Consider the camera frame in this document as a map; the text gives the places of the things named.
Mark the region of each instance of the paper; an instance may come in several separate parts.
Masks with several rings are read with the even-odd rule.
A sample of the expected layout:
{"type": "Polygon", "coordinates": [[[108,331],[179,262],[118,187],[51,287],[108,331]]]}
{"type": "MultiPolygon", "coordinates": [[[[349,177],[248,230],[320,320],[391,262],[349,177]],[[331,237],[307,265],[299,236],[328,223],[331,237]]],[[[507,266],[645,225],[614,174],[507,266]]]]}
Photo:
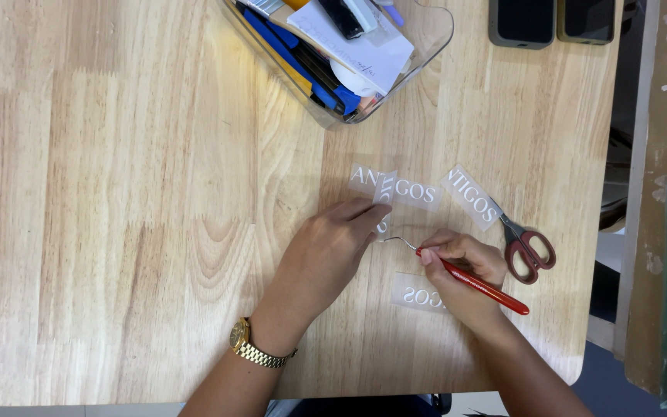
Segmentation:
{"type": "MultiPolygon", "coordinates": [[[[358,192],[375,194],[375,188],[382,175],[382,172],[354,163],[351,166],[348,187],[358,192]]],[[[436,213],[442,202],[442,189],[436,185],[421,184],[396,177],[393,201],[436,213]]]]}
{"type": "Polygon", "coordinates": [[[411,56],[413,45],[387,19],[378,22],[378,36],[372,40],[368,34],[347,40],[318,0],[310,0],[288,17],[288,23],[318,42],[323,52],[336,56],[349,71],[364,77],[384,96],[411,56]]]}
{"type": "MultiPolygon", "coordinates": [[[[393,194],[395,191],[395,178],[398,176],[398,171],[388,172],[383,174],[383,181],[377,185],[375,190],[375,197],[372,199],[373,204],[393,204],[393,194]]],[[[384,241],[391,236],[390,231],[390,213],[384,217],[377,227],[377,240],[384,241]]]]}
{"type": "Polygon", "coordinates": [[[503,214],[491,197],[459,164],[449,170],[440,184],[484,232],[503,214]]]}
{"type": "Polygon", "coordinates": [[[449,314],[437,289],[422,275],[396,272],[390,290],[390,304],[425,312],[449,314]]]}

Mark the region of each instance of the gold watch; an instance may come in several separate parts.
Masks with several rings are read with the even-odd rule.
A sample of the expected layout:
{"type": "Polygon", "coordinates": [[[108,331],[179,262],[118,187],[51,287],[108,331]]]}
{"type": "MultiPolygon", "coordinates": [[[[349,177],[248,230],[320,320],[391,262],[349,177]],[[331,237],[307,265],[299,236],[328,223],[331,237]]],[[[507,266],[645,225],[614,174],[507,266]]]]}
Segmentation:
{"type": "Polygon", "coordinates": [[[281,368],[287,363],[289,358],[294,358],[297,349],[293,350],[290,355],[283,358],[277,356],[267,355],[256,347],[252,346],[248,339],[251,337],[251,326],[248,324],[248,317],[240,317],[238,323],[230,331],[230,348],[234,350],[236,355],[246,358],[267,368],[281,368]]]}

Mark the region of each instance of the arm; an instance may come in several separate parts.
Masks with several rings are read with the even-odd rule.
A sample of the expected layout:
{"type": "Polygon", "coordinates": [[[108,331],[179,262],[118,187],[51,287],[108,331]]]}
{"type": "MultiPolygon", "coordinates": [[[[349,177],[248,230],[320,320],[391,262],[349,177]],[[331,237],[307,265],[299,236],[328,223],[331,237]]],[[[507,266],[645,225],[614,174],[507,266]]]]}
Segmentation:
{"type": "Polygon", "coordinates": [[[462,262],[496,288],[503,285],[508,268],[498,248],[469,234],[440,229],[423,242],[421,263],[447,309],[475,334],[491,379],[513,417],[592,417],[573,390],[527,342],[501,312],[499,304],[458,281],[439,258],[462,262]]]}
{"type": "MultiPolygon", "coordinates": [[[[372,230],[390,211],[389,205],[356,198],[307,219],[249,318],[251,344],[268,355],[289,355],[354,277],[376,237],[372,230]]],[[[257,365],[228,349],[179,415],[264,415],[283,369],[257,365]]]]}

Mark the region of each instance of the human hand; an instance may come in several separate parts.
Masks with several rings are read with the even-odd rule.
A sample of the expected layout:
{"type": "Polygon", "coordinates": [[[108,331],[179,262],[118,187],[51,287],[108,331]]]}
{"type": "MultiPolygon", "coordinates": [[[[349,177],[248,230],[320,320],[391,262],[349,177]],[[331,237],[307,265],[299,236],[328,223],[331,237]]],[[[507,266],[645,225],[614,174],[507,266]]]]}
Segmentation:
{"type": "Polygon", "coordinates": [[[330,205],[302,223],[250,319],[255,340],[261,332],[262,338],[279,342],[269,343],[270,352],[259,346],[262,351],[287,355],[292,350],[357,273],[376,238],[374,228],[391,210],[390,205],[354,198],[330,205]]]}
{"type": "Polygon", "coordinates": [[[421,247],[426,248],[421,250],[420,260],[426,276],[454,317],[476,334],[505,318],[495,300],[456,280],[439,260],[452,262],[500,289],[508,267],[498,248],[449,229],[439,229],[421,247]]]}

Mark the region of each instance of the person's left hand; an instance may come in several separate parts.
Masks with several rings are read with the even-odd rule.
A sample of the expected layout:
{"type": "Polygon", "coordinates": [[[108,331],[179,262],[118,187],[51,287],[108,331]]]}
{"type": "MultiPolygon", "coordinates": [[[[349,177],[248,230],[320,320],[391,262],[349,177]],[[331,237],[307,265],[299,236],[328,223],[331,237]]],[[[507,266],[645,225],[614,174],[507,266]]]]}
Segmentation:
{"type": "Polygon", "coordinates": [[[281,338],[270,355],[287,355],[310,323],[338,298],[357,273],[359,261],[375,240],[374,228],[392,210],[366,198],[336,203],[307,219],[295,234],[274,279],[251,316],[252,338],[281,338]]]}

